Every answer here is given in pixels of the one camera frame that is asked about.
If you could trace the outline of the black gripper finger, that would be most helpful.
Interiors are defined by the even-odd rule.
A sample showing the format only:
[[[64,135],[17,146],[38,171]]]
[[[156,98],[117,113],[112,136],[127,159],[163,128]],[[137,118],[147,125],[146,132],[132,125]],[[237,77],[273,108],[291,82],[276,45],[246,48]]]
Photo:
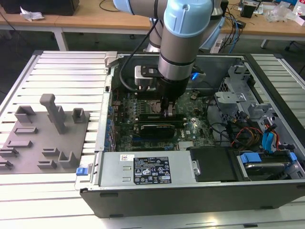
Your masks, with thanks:
[[[176,108],[175,108],[175,101],[170,101],[169,106],[167,109],[167,116],[168,117],[175,117],[176,116]]]
[[[161,117],[166,117],[166,112],[168,109],[168,99],[164,96],[161,98],[160,108],[161,108],[160,110]]]

